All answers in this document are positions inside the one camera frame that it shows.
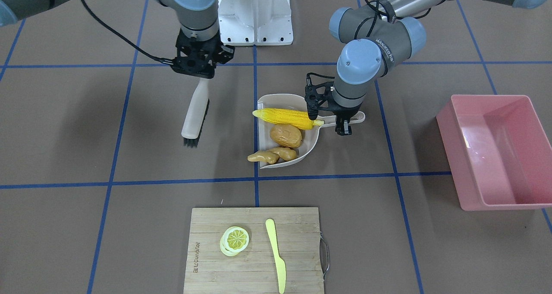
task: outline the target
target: cutting board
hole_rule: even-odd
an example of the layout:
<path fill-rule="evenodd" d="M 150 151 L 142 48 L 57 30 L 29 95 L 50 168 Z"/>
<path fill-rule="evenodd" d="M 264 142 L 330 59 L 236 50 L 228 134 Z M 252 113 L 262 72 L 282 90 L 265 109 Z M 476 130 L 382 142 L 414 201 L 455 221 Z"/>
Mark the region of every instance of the cutting board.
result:
<path fill-rule="evenodd" d="M 264 222 L 274 219 L 285 293 L 323 294 L 318 208 L 194 208 L 191 212 L 184 294 L 278 294 L 276 265 Z M 250 236 L 236 256 L 220 251 L 231 226 Z"/>

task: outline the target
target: knife handle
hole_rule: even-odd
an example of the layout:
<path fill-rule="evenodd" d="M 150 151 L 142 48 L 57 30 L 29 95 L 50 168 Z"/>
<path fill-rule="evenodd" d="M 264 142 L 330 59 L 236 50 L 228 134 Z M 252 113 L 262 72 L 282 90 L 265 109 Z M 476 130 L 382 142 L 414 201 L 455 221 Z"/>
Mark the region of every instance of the knife handle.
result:
<path fill-rule="evenodd" d="M 269 218 L 264 222 L 264 225 L 267 227 L 268 239 L 270 239 L 272 253 L 274 253 L 274 257 L 280 257 L 280 253 L 278 252 L 278 239 L 276 238 L 276 225 L 274 225 L 274 220 L 272 218 Z"/>

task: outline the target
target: white dustpan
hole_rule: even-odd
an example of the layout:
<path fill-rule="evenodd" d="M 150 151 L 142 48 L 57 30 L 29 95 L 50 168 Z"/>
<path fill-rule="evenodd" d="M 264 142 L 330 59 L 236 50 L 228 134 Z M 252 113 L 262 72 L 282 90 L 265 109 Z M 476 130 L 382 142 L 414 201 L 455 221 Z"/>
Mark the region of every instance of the white dustpan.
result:
<path fill-rule="evenodd" d="M 264 95 L 257 101 L 257 109 L 265 109 L 268 107 L 276 109 L 295 109 L 297 111 L 306 111 L 307 105 L 305 99 L 298 95 L 292 94 L 272 94 Z M 351 117 L 351 122 L 349 124 L 362 123 L 365 119 L 365 114 L 358 112 L 355 116 Z M 289 162 L 284 162 L 282 159 L 279 159 L 275 164 L 268 164 L 265 162 L 259 162 L 259 167 L 261 169 L 267 168 L 279 168 L 289 165 L 296 164 L 301 162 L 302 159 L 308 155 L 316 142 L 318 141 L 318 136 L 320 134 L 320 128 L 324 127 L 335 127 L 336 125 L 336 116 L 319 116 L 317 119 L 324 121 L 324 125 L 314 126 L 310 130 L 301 130 L 303 135 L 303 142 L 300 147 L 294 149 L 297 152 L 297 158 L 290 160 Z M 271 148 L 278 147 L 272 139 L 270 138 L 270 129 L 274 126 L 272 123 L 267 123 L 262 119 L 258 120 L 258 131 L 259 131 L 259 150 L 268 150 Z"/>

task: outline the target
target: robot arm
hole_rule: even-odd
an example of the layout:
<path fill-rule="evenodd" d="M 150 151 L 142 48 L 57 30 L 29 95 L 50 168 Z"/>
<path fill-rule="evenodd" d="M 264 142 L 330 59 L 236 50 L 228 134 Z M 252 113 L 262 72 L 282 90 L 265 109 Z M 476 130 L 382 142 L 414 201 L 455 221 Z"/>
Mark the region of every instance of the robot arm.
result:
<path fill-rule="evenodd" d="M 52 9 L 69 0 L 0 0 L 0 26 Z M 176 11 L 180 23 L 175 72 L 212 78 L 217 63 L 233 58 L 234 48 L 220 41 L 216 0 L 156 0 Z"/>
<path fill-rule="evenodd" d="M 367 90 L 377 78 L 407 60 L 426 44 L 422 24 L 411 16 L 447 0 L 379 0 L 378 18 L 373 5 L 360 9 L 343 7 L 329 21 L 331 34 L 345 47 L 337 60 L 335 80 L 313 85 L 307 75 L 305 101 L 310 119 L 319 111 L 337 116 L 336 132 L 351 134 L 350 118 L 359 110 Z M 546 0 L 485 0 L 533 9 Z"/>

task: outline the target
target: pink container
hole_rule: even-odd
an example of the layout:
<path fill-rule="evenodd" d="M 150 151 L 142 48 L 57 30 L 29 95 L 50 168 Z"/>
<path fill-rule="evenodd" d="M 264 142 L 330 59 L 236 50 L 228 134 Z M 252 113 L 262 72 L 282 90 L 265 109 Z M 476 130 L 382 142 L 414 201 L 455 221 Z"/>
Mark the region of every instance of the pink container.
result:
<path fill-rule="evenodd" d="M 529 97 L 453 95 L 437 122 L 462 209 L 552 207 L 552 148 Z"/>

